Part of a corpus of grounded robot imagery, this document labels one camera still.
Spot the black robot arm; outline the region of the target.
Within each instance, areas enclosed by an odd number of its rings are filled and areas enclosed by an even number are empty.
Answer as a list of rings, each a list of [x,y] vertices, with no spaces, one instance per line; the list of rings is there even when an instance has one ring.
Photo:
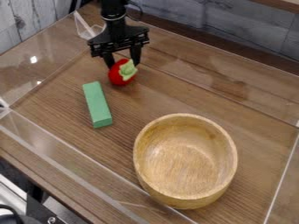
[[[127,5],[135,4],[131,0],[101,0],[100,16],[105,22],[100,34],[88,40],[92,57],[100,57],[111,68],[115,65],[113,53],[129,50],[133,65],[141,59],[141,49],[149,43],[145,26],[127,24]]]

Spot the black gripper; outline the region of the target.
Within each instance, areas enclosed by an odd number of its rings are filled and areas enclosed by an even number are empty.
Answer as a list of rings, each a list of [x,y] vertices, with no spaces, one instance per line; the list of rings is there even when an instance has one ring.
[[[116,63],[112,53],[129,48],[131,59],[137,66],[141,46],[149,42],[148,32],[147,27],[129,25],[124,19],[107,21],[101,33],[88,41],[91,56],[103,57],[107,67],[112,68]]]

